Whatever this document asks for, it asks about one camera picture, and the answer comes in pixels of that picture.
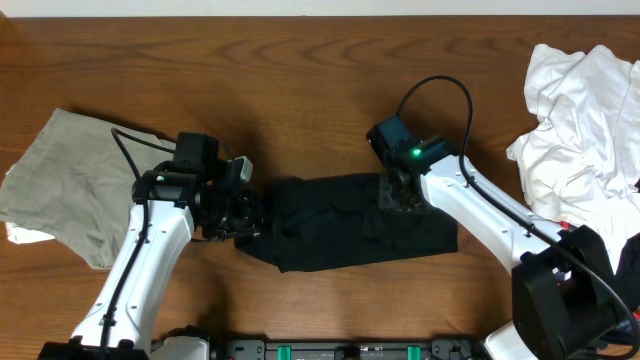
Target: wooden tabletop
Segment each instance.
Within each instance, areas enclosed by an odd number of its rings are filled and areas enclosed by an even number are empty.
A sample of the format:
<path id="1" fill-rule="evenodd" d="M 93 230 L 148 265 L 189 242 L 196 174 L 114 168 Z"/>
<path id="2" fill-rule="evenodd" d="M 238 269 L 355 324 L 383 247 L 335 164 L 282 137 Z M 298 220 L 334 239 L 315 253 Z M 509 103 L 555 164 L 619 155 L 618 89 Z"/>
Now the wooden tabletop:
<path id="1" fill-rule="evenodd" d="M 145 18 L 0 20 L 0 173 L 56 107 L 175 138 L 203 131 L 281 176 L 381 171 L 365 133 L 434 74 L 473 94 L 468 156 L 522 201 L 505 149 L 536 126 L 523 83 L 533 47 L 598 44 L 640 58 L 631 17 Z M 433 83 L 408 104 L 421 136 L 459 141 L 466 104 Z M 511 317 L 510 278 L 462 230 L 457 254 L 280 274 L 224 244 L 189 244 L 156 335 L 198 324 L 218 338 L 483 337 Z M 106 272 L 64 245 L 0 241 L 0 359 L 35 359 L 66 341 Z"/>

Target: green strip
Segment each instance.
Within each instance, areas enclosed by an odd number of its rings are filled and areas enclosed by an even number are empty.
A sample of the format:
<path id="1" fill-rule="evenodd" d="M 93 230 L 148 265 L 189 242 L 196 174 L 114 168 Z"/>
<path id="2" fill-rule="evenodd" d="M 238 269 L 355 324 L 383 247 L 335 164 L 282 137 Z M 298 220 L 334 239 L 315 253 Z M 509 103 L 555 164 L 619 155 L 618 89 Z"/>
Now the green strip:
<path id="1" fill-rule="evenodd" d="M 409 353 L 407 360 L 420 360 L 420 348 L 418 346 L 409 346 L 407 352 Z"/>
<path id="2" fill-rule="evenodd" d="M 278 360 L 291 360 L 291 346 L 279 346 L 278 347 Z"/>

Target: crumpled white fabric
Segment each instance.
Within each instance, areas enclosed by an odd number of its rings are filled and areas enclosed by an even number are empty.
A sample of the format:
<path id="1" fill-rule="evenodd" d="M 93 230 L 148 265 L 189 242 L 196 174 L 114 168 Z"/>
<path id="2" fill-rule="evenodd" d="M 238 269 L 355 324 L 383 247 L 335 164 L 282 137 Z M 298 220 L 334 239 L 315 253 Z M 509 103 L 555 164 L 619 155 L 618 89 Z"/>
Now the crumpled white fabric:
<path id="1" fill-rule="evenodd" d="M 604 46 L 567 55 L 537 45 L 524 95 L 540 124 L 507 149 L 533 212 L 598 232 L 614 272 L 640 232 L 639 81 L 640 62 Z"/>

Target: beige fabric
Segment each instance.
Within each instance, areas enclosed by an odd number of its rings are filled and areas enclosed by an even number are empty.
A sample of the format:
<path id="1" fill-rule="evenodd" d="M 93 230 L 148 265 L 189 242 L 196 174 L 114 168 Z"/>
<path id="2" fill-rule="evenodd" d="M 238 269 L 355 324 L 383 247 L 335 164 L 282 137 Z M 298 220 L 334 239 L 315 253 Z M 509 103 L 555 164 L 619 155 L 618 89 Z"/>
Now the beige fabric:
<path id="1" fill-rule="evenodd" d="M 115 125 L 57 109 L 0 187 L 0 220 L 55 236 L 92 268 L 122 246 L 134 176 L 111 135 Z M 156 136 L 116 126 L 175 148 Z M 140 173 L 171 154 L 123 138 Z"/>

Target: wire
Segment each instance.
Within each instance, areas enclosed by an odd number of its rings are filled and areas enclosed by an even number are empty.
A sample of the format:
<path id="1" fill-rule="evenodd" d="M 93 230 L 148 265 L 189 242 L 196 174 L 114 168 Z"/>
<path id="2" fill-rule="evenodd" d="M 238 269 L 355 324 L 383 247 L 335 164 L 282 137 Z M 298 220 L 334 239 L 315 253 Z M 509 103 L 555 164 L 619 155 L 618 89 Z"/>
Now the wire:
<path id="1" fill-rule="evenodd" d="M 174 151 L 171 149 L 167 149 L 149 142 L 146 142 L 144 140 L 140 140 L 136 137 L 133 137 L 129 134 L 126 134 L 116 128 L 111 128 L 111 134 L 113 135 L 113 139 L 116 141 L 116 144 L 118 144 L 118 147 L 120 148 L 120 150 L 122 151 L 122 155 L 124 155 L 125 159 L 127 159 L 127 162 L 129 163 L 129 166 L 131 167 L 131 171 L 133 172 L 134 176 L 136 177 L 136 182 L 140 183 L 141 178 L 140 178 L 140 172 L 138 171 L 138 167 L 136 166 L 135 162 L 133 161 L 133 159 L 131 158 L 131 154 L 129 154 L 129 151 L 127 150 L 127 148 L 124 146 L 124 144 L 122 144 L 122 141 L 120 140 L 120 136 L 123 136 L 129 140 L 133 140 L 136 142 L 139 142 L 140 144 L 143 145 L 147 145 L 150 146 L 154 149 L 158 149 L 158 150 L 163 150 L 163 151 L 167 151 L 170 153 L 173 153 Z M 127 282 L 127 277 L 129 277 L 129 273 L 131 272 L 131 269 L 133 268 L 133 264 L 136 261 L 136 258 L 138 257 L 138 254 L 140 253 L 140 249 L 142 249 L 142 245 L 144 245 L 146 239 L 147 239 L 147 233 L 149 231 L 149 202 L 148 202 L 148 193 L 143 193 L 143 199 L 142 199 L 142 212 L 143 212 L 143 220 L 142 220 L 142 229 L 140 230 L 140 233 L 138 234 L 138 242 L 136 243 L 136 246 L 133 248 L 133 252 L 131 253 L 131 257 L 129 258 L 129 261 L 127 262 L 127 265 L 125 266 L 124 270 L 122 271 L 122 275 L 120 276 L 120 279 L 118 280 L 118 283 L 116 284 L 115 289 L 113 290 L 113 295 L 111 296 L 111 300 L 109 301 L 109 306 L 107 307 L 107 311 L 104 314 L 103 317 L 103 324 L 102 324 L 102 334 L 100 336 L 100 347 L 98 348 L 98 359 L 100 360 L 105 360 L 106 356 L 107 356 L 107 346 L 109 344 L 109 332 L 111 331 L 111 324 L 113 322 L 113 317 L 114 317 L 114 313 L 116 311 L 116 305 L 118 303 L 118 298 L 120 298 L 120 293 L 122 292 L 122 289 L 124 288 L 124 285 Z"/>
<path id="2" fill-rule="evenodd" d="M 467 103 L 469 105 L 467 128 L 466 128 L 465 133 L 464 133 L 464 140 L 462 142 L 462 150 L 460 151 L 460 155 L 458 156 L 458 161 L 459 161 L 459 164 L 460 164 L 460 172 L 462 173 L 462 176 L 464 176 L 464 178 L 467 181 L 467 183 L 478 194 L 480 194 L 480 196 L 482 196 L 485 200 L 487 200 L 492 206 L 496 207 L 498 210 L 503 212 L 505 215 L 507 215 L 513 221 L 515 221 L 518 225 L 522 226 L 528 232 L 530 232 L 531 234 L 537 236 L 540 240 L 544 241 L 549 246 L 554 248 L 560 255 L 562 255 L 564 258 L 566 258 L 569 262 L 571 262 L 573 265 L 575 265 L 578 269 L 580 269 L 583 272 L 587 273 L 592 279 L 594 279 L 598 284 L 600 284 L 611 295 L 611 297 L 613 298 L 614 302 L 617 303 L 617 305 L 620 306 L 624 310 L 624 313 L 625 313 L 627 319 L 631 323 L 631 330 L 632 330 L 632 333 L 633 333 L 634 341 L 633 341 L 633 344 L 631 346 L 631 349 L 627 353 L 625 353 L 623 355 L 604 355 L 604 354 L 582 354 L 582 355 L 586 356 L 589 359 L 606 359 L 606 360 L 622 360 L 622 359 L 626 360 L 626 359 L 631 359 L 638 352 L 638 350 L 640 350 L 640 327 L 638 326 L 638 320 L 636 320 L 636 318 L 633 315 L 633 313 L 631 312 L 631 310 L 629 310 L 629 307 L 624 303 L 624 301 L 616 293 L 616 291 L 609 284 L 607 284 L 606 281 L 604 281 L 600 276 L 598 276 L 598 274 L 596 274 L 593 270 L 591 270 L 588 266 L 586 266 L 582 261 L 580 261 L 578 258 L 576 258 L 571 252 L 569 252 L 568 250 L 564 249 L 556 241 L 554 241 L 553 239 L 548 237 L 546 234 L 544 234 L 543 232 L 538 230 L 535 227 L 535 224 L 530 223 L 530 222 L 522 219 L 520 216 L 518 216 L 517 214 L 515 214 L 514 212 L 509 210 L 506 206 L 504 206 L 503 204 L 498 202 L 496 199 L 491 197 L 489 194 L 487 194 L 484 191 L 484 189 L 482 189 L 476 183 L 474 177 L 470 176 L 469 173 L 467 172 L 467 169 L 466 169 L 465 164 L 464 164 L 464 154 L 465 154 L 465 152 L 467 150 L 467 145 L 469 143 L 469 135 L 471 134 L 471 124 L 473 123 L 473 100 L 471 99 L 471 94 L 469 93 L 469 90 L 467 90 L 466 86 L 464 86 L 464 84 L 460 80 L 458 80 L 456 78 L 453 78 L 451 76 L 447 76 L 447 75 L 430 76 L 430 77 L 428 77 L 426 79 L 423 79 L 420 82 L 418 82 L 416 85 L 414 85 L 407 92 L 407 94 L 402 98 L 402 101 L 400 102 L 400 105 L 398 106 L 398 109 L 396 110 L 396 116 L 400 116 L 402 108 L 406 104 L 406 102 L 409 99 L 409 97 L 411 96 L 411 94 L 413 94 L 413 92 L 416 91 L 420 86 L 422 86 L 422 85 L 424 85 L 424 84 L 426 84 L 426 83 L 428 83 L 428 82 L 430 82 L 432 80 L 447 80 L 447 81 L 450 81 L 450 82 L 458 85 L 458 87 L 460 89 L 462 89 L 462 91 L 464 92 L 464 95 L 467 98 Z"/>

